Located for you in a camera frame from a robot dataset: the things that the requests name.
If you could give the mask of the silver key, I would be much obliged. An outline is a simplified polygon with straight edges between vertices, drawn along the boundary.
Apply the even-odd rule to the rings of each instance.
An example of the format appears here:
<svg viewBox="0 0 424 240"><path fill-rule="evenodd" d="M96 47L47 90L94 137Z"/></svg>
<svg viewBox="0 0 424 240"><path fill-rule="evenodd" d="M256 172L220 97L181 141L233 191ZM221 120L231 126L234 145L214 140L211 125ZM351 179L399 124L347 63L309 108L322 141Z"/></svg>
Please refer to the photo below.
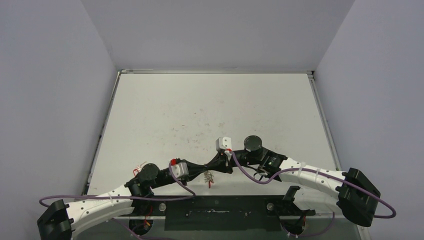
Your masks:
<svg viewBox="0 0 424 240"><path fill-rule="evenodd" d="M145 164L147 164L147 162L146 161L144 161L143 163L141 163L141 164L138 164L137 166L136 166L136 168L137 169L141 169Z"/></svg>

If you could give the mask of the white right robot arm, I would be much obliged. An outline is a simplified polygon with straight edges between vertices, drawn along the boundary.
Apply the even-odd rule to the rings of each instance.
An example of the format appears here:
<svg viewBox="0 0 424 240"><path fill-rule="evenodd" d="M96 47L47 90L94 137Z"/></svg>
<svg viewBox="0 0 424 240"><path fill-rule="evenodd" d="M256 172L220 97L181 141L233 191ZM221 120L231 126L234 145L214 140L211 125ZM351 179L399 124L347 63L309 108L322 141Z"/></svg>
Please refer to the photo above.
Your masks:
<svg viewBox="0 0 424 240"><path fill-rule="evenodd" d="M362 227L370 227L377 217L381 193L360 170L329 170L296 161L263 147L262 139L256 135L248 136L243 144L242 150L232 150L231 138L218 138L217 154L206 164L207 169L231 173L233 168L238 168L259 183L244 169L256 165L256 172L269 182L297 184L300 189L282 201L284 211L290 215L300 210L334 212Z"/></svg>

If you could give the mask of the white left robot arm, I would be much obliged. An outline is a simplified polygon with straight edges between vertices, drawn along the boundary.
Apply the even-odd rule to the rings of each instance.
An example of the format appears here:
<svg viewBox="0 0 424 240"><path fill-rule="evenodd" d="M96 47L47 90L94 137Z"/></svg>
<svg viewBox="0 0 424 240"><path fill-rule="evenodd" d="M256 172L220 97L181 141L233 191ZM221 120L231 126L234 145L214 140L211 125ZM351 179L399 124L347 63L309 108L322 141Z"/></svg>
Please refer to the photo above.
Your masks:
<svg viewBox="0 0 424 240"><path fill-rule="evenodd" d="M56 197L37 220L43 240L70 240L83 231L115 217L144 215L149 204L156 202L152 190L173 183L184 186L207 171L206 165L184 159L172 159L167 168L159 169L154 163L143 165L127 183L100 195L86 195L79 201L64 202Z"/></svg>

